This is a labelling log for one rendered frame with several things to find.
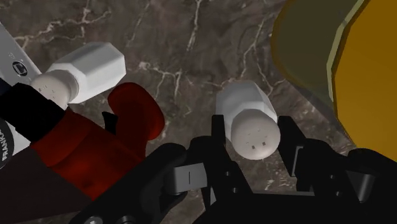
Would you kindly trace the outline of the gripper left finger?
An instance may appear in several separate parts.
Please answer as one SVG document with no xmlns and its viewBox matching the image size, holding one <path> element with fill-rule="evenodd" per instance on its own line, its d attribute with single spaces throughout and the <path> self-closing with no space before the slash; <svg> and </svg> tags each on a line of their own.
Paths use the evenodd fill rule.
<svg viewBox="0 0 397 224">
<path fill-rule="evenodd" d="M 253 194 L 226 147 L 222 115 L 213 115 L 211 135 L 190 146 L 165 143 L 79 212 L 69 224 L 160 224 L 188 191 L 201 189 L 205 211 L 192 224 L 222 224 L 240 215 Z"/>
</svg>

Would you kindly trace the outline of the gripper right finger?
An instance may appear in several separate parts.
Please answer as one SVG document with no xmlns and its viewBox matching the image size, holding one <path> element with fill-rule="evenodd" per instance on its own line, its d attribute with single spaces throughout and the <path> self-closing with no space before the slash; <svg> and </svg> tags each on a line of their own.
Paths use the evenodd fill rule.
<svg viewBox="0 0 397 224">
<path fill-rule="evenodd" d="M 298 191 L 352 206 L 397 203 L 394 160 L 367 148 L 342 155 L 325 141 L 305 137 L 290 116 L 280 116 L 277 125 L 277 149 Z"/>
</svg>

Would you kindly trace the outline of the white salt shaker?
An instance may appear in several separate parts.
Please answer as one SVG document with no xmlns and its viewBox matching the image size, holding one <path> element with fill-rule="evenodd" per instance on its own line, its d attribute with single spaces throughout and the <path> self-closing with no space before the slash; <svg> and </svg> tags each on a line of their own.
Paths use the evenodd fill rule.
<svg viewBox="0 0 397 224">
<path fill-rule="evenodd" d="M 216 95 L 216 114 L 224 117 L 225 136 L 248 160 L 263 160 L 281 142 L 278 116 L 267 94 L 253 81 L 229 83 Z"/>
<path fill-rule="evenodd" d="M 121 51 L 108 42 L 90 42 L 56 60 L 31 86 L 66 109 L 115 87 L 126 73 Z"/>
</svg>

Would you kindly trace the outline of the yellow bowl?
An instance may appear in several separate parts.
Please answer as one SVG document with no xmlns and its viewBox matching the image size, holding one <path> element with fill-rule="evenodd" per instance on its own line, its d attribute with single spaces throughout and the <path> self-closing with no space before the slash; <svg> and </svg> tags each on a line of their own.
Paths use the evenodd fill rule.
<svg viewBox="0 0 397 224">
<path fill-rule="evenodd" d="M 280 73 L 358 148 L 397 162 L 397 0 L 286 0 Z"/>
</svg>

